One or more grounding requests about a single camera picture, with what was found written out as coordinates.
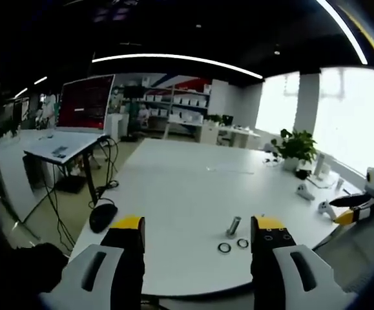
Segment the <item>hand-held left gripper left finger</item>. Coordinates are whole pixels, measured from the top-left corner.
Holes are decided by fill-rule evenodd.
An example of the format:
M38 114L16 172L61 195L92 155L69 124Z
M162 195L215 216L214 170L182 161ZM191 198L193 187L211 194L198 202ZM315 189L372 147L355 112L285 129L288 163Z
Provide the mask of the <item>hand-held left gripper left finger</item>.
M145 274L145 218L113 223L64 268L60 283L41 294L46 309L140 309Z

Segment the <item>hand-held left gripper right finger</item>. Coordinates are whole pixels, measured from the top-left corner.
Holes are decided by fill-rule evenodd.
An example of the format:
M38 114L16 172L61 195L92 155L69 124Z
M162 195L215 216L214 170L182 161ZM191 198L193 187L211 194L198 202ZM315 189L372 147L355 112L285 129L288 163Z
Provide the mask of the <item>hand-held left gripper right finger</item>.
M255 309L345 309L357 296L276 218L251 217L251 253Z

